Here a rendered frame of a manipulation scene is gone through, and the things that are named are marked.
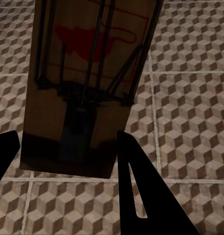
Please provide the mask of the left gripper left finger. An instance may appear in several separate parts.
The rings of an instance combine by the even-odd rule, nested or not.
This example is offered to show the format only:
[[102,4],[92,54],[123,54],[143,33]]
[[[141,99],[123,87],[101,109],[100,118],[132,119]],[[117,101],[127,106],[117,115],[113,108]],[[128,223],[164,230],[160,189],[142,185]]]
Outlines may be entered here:
[[0,180],[20,149],[16,130],[0,134]]

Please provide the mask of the mousetrap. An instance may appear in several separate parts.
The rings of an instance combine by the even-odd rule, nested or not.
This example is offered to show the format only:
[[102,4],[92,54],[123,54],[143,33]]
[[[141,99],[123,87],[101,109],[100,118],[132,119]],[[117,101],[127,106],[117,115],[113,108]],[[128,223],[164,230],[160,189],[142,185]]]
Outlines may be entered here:
[[164,0],[35,0],[20,169],[110,179]]

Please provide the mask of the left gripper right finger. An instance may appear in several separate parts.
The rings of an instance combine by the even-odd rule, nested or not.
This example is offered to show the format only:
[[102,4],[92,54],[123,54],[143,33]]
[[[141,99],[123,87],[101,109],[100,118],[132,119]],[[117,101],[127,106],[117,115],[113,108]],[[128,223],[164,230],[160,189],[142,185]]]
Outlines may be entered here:
[[[136,139],[117,131],[121,235],[200,235]],[[136,215],[129,170],[148,218]]]

